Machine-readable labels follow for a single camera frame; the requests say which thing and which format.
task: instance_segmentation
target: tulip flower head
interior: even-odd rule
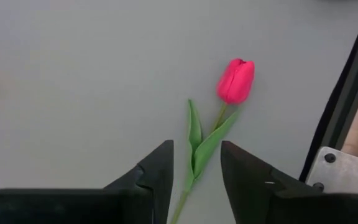
[[[218,96],[230,105],[244,102],[249,96],[254,73],[253,61],[231,60],[217,85]]]

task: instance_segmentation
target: screw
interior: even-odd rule
[[[313,187],[321,192],[323,192],[323,190],[324,190],[324,184],[322,184],[320,182],[313,184]]]
[[[326,161],[329,163],[333,163],[336,160],[336,156],[332,153],[328,153],[324,156],[324,159],[326,159]]]

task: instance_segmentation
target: metal plate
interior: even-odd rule
[[[327,162],[327,154],[335,155],[334,162]],[[358,157],[330,147],[322,147],[313,162],[308,185],[324,185],[326,193],[358,193]]]

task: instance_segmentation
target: gray surface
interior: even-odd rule
[[[327,162],[326,154],[334,154],[336,160]],[[311,167],[306,183],[324,185],[325,193],[358,194],[358,157],[330,147],[322,147]]]
[[[233,57],[255,85],[226,139],[297,177],[358,32],[356,0],[0,1],[0,187],[102,187],[209,129]],[[215,154],[181,223],[234,223]]]

